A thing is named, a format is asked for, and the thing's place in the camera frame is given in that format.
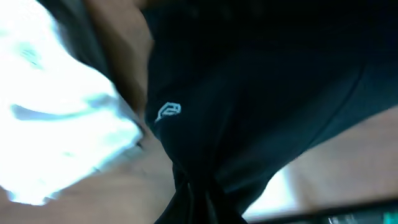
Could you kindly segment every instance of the logo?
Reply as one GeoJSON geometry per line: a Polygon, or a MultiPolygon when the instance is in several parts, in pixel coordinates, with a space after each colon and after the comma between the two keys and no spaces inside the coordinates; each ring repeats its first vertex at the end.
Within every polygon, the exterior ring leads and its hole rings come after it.
{"type": "Polygon", "coordinates": [[[173,116],[181,113],[181,105],[178,103],[169,103],[167,102],[165,105],[161,107],[159,112],[157,113],[157,118],[155,123],[160,121],[165,116],[173,116]]]}

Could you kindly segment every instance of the crumpled white cloth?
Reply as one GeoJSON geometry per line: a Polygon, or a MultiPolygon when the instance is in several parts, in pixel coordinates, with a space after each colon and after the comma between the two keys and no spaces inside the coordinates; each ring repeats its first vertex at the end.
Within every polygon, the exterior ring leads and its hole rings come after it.
{"type": "Polygon", "coordinates": [[[71,57],[35,0],[0,0],[0,186],[43,205],[142,134],[114,85],[71,57]]]}

